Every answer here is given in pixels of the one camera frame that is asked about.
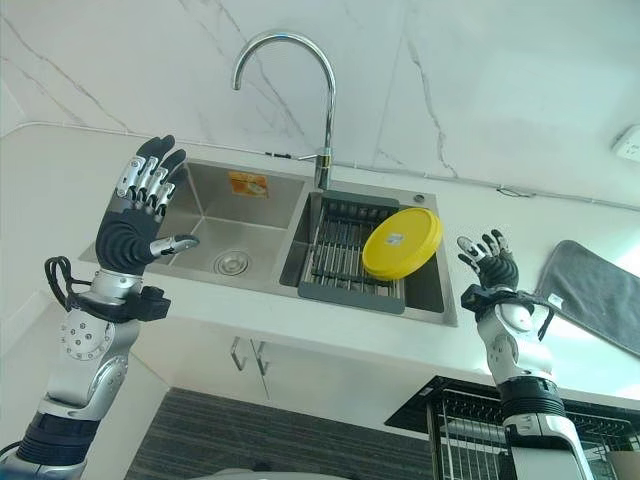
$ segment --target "faucet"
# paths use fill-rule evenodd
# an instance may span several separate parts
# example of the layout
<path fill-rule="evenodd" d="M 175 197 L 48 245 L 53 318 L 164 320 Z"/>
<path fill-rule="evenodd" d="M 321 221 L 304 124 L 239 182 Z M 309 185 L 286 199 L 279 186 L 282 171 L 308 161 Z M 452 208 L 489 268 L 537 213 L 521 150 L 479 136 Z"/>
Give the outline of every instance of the faucet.
<path fill-rule="evenodd" d="M 238 55 L 235 68 L 233 69 L 232 88 L 234 90 L 240 90 L 240 79 L 242 78 L 242 71 L 244 66 L 249 60 L 249 57 L 263 45 L 272 42 L 290 42 L 296 45 L 301 45 L 306 48 L 311 54 L 318 60 L 325 76 L 327 77 L 327 87 L 329 89 L 327 95 L 327 120 L 325 124 L 324 133 L 324 148 L 314 155 L 316 158 L 316 170 L 315 170 L 315 185 L 316 188 L 327 190 L 330 182 L 331 172 L 331 157 L 333 156 L 333 149 L 331 147 L 331 135 L 333 133 L 333 111 L 336 105 L 336 79 L 333 75 L 333 69 L 320 47 L 309 40 L 304 35 L 291 32 L 282 31 L 267 31 L 259 33 L 242 48 L 242 51 Z"/>

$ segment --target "sink drain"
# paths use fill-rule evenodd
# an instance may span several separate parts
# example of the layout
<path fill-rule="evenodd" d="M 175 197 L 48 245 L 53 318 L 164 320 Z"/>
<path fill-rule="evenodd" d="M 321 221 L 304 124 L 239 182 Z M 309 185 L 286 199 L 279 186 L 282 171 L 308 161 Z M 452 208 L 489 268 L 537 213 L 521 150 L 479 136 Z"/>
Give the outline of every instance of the sink drain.
<path fill-rule="evenodd" d="M 220 275 L 240 275 L 246 271 L 251 264 L 251 257 L 244 252 L 232 250 L 224 252 L 215 262 L 213 262 L 213 271 Z"/>

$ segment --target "dish rack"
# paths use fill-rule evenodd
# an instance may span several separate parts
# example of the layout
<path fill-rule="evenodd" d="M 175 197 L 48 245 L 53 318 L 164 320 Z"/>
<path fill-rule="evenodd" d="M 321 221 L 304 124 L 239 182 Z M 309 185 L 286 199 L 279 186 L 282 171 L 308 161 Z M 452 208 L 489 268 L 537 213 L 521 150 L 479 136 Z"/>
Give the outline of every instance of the dish rack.
<path fill-rule="evenodd" d="M 582 448 L 596 480 L 616 480 L 608 452 L 640 452 L 640 428 L 631 421 L 571 410 Z M 439 480 L 499 479 L 507 447 L 496 398 L 444 388 L 429 402 L 434 476 Z"/>
<path fill-rule="evenodd" d="M 395 199 L 324 192 L 298 294 L 369 310 L 403 313 L 404 280 L 377 280 L 362 265 L 362 250 L 369 235 L 399 209 Z"/>

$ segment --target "gray rubber mat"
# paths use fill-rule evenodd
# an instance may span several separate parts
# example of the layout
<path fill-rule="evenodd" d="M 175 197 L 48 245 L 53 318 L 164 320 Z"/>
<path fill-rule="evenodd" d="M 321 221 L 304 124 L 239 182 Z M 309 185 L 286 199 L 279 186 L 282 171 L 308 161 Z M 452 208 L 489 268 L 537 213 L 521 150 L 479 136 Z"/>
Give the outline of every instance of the gray rubber mat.
<path fill-rule="evenodd" d="M 563 240 L 547 261 L 536 293 L 567 320 L 640 356 L 640 278 Z"/>

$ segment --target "yellow plastic container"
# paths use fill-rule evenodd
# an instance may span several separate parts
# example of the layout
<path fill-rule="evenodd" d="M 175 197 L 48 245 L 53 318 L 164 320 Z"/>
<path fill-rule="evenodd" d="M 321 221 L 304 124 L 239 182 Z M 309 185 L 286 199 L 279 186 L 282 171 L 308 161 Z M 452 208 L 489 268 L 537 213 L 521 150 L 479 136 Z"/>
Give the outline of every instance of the yellow plastic container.
<path fill-rule="evenodd" d="M 397 280 L 424 265 L 442 241 L 442 222 L 430 210 L 408 208 L 382 222 L 367 239 L 362 264 L 379 280 Z"/>

